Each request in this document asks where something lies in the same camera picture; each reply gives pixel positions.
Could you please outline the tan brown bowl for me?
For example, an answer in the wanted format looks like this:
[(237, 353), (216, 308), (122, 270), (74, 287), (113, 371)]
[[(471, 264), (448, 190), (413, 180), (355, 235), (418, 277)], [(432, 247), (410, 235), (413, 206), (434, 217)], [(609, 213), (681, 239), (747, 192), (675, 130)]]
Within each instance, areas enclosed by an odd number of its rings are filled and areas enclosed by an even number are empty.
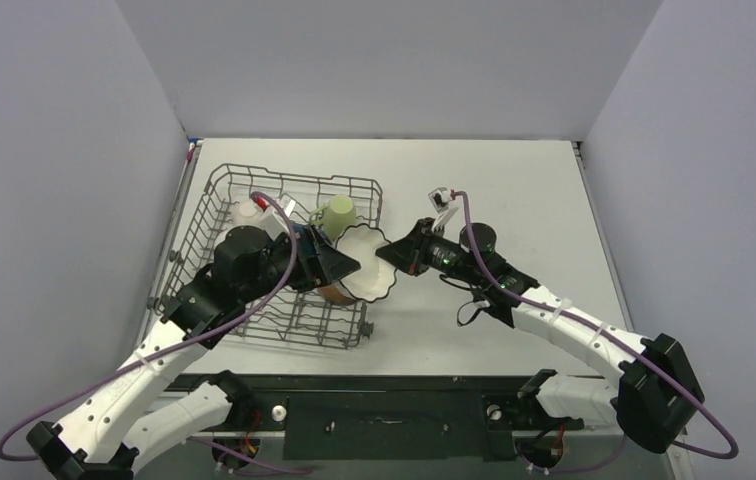
[(318, 287), (316, 291), (325, 301), (332, 305), (349, 306), (357, 302), (357, 299), (347, 296), (345, 290), (336, 284)]

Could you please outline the white scalloped bowl black rim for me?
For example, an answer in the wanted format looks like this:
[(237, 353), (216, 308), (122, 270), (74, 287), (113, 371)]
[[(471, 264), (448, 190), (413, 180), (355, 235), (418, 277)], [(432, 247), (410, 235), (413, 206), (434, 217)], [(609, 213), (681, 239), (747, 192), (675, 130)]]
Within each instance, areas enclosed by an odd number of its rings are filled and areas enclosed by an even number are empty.
[(336, 239), (335, 248), (356, 260), (360, 267), (337, 283), (347, 298), (374, 303), (387, 298), (397, 283), (397, 269), (377, 256), (390, 244), (380, 228), (361, 223), (347, 227)]

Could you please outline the green mug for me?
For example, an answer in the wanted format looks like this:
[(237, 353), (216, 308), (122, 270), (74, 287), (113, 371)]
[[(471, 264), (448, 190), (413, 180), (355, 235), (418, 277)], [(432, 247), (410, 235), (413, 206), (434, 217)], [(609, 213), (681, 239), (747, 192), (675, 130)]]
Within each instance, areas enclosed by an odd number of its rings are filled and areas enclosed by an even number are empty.
[(356, 206), (347, 195), (331, 197), (309, 215), (309, 223), (317, 226), (331, 241), (335, 241), (346, 228), (356, 222)]

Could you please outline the small white lobed bowl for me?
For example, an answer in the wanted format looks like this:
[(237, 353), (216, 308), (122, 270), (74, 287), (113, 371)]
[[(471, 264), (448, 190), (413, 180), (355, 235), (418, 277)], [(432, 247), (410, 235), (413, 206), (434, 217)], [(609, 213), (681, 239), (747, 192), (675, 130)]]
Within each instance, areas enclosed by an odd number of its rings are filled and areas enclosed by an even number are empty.
[(264, 210), (252, 199), (238, 202), (230, 210), (231, 223), (235, 227), (251, 226), (263, 229), (262, 220)]

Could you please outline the blue leaf-shaped dish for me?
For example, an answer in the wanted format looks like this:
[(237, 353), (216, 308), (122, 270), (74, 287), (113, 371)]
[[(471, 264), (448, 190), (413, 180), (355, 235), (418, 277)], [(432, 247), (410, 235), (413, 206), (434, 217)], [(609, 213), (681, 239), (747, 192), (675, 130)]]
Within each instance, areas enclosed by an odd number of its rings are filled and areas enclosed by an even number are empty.
[(316, 254), (316, 248), (313, 242), (312, 230), (306, 225), (294, 226), (296, 245), (297, 245), (297, 258), (299, 260), (307, 260)]

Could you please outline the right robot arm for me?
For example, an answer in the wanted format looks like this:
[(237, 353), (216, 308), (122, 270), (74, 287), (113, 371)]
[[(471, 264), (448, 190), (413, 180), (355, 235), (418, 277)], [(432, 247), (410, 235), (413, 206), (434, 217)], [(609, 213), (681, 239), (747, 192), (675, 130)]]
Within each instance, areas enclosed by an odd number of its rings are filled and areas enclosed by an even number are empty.
[(452, 242), (433, 232), (433, 219), (419, 220), (400, 240), (377, 249), (398, 271), (419, 276), (435, 269), (467, 284), (482, 311), (510, 328), (536, 335), (597, 372), (616, 394), (600, 401), (586, 396), (566, 406), (550, 377), (518, 400), (520, 418), (542, 427), (553, 418), (588, 421), (596, 414), (616, 422), (635, 444), (664, 453), (695, 415), (704, 394), (683, 346), (660, 334), (650, 339), (607, 324), (555, 295), (519, 271), (495, 250), (487, 224), (463, 228)]

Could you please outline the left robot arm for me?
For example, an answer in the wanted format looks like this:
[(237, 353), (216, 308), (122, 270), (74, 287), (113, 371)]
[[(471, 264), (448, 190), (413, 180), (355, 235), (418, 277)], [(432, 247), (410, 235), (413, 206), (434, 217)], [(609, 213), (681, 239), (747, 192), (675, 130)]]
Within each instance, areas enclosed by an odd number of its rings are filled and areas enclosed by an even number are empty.
[(277, 238), (255, 226), (231, 229), (212, 262), (179, 289), (115, 377), (62, 419), (35, 425), (28, 444), (56, 479), (131, 479), (201, 430), (245, 427), (251, 394), (229, 371), (206, 378), (169, 406), (148, 409), (187, 367), (282, 288), (310, 291), (359, 268), (315, 227), (289, 229)]

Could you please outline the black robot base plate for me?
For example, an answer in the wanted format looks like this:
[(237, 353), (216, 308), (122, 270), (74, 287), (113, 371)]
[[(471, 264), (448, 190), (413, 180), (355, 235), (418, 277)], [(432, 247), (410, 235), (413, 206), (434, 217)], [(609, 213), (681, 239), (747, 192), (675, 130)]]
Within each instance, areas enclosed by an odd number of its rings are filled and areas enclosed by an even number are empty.
[(247, 435), (286, 460), (507, 461), (516, 438), (580, 431), (519, 395), (528, 377), (237, 374), (235, 412), (197, 435)]

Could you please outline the aluminium table edge rail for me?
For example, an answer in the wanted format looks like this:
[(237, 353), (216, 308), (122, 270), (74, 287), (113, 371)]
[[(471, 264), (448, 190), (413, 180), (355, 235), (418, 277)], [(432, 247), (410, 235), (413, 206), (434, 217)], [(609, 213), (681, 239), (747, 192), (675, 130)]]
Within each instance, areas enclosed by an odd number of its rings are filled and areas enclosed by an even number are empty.
[(585, 189), (586, 196), (588, 198), (588, 202), (590, 205), (591, 212), (593, 214), (594, 222), (596, 225), (596, 228), (599, 232), (599, 235), (603, 234), (603, 222), (600, 217), (600, 213), (597, 207), (597, 204), (595, 202), (595, 198), (591, 189), (589, 177), (587, 174), (587, 164), (584, 160), (583, 154), (582, 154), (582, 141), (572, 141), (571, 142), (573, 154), (576, 159), (576, 163), (578, 165), (579, 174), (581, 176), (582, 184)]

